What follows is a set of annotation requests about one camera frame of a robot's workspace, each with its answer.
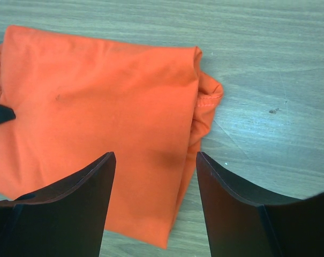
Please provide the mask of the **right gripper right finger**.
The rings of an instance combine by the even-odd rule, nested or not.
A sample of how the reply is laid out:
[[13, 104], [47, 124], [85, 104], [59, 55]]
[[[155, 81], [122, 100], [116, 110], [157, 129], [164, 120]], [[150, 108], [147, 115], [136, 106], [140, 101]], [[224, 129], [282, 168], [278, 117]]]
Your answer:
[[211, 256], [303, 256], [298, 232], [286, 225], [277, 234], [266, 207], [295, 203], [229, 171], [204, 152], [197, 178]]

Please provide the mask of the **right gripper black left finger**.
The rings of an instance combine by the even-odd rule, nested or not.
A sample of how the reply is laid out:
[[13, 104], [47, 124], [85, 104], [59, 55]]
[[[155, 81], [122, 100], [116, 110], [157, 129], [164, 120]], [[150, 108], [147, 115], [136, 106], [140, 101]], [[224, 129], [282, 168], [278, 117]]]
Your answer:
[[109, 152], [13, 205], [6, 256], [99, 256], [114, 181]]

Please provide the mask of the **orange t shirt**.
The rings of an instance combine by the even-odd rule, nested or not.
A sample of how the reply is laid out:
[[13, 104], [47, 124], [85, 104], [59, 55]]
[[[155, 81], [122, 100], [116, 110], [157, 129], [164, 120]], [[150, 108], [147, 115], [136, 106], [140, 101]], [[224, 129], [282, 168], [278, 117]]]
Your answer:
[[222, 85], [198, 47], [155, 47], [11, 25], [0, 44], [0, 194], [14, 199], [107, 152], [105, 228], [165, 249]]

